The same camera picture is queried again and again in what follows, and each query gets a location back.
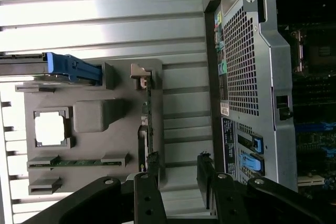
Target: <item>screw hole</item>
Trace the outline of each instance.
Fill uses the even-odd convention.
[[[237,212],[236,209],[231,209],[231,210],[229,211],[229,213],[230,213],[231,215],[238,215],[238,212]]]
[[[147,215],[153,215],[153,212],[154,212],[154,211],[153,211],[152,209],[148,209],[148,210],[146,211],[146,214],[147,214]]]

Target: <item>white label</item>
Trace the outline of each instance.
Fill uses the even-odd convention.
[[[229,116],[229,104],[221,102],[220,107],[221,107],[221,114]]]

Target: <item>black metal arm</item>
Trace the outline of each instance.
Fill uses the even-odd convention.
[[[167,218],[155,176],[140,173],[121,184],[99,178],[52,205],[24,224],[123,223],[335,223],[329,205],[306,199],[266,178],[253,178],[245,186],[231,175],[217,173],[209,155],[197,159],[197,181],[207,209],[206,219]]]

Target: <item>ribbed metal surface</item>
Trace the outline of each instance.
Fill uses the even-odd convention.
[[[213,152],[202,0],[0,0],[0,26],[0,51],[6,54],[161,59],[167,213],[205,211],[194,190],[197,154]],[[12,101],[3,108],[4,124],[15,129],[4,134],[14,213],[6,224],[20,223],[68,194],[28,195],[23,97],[11,84],[0,92],[2,101]]]

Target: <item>label sticker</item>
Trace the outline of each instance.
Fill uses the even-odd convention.
[[[219,11],[219,13],[217,14],[217,23],[222,23],[222,11]]]
[[[221,114],[229,116],[229,104],[221,102],[220,107],[221,107]]]

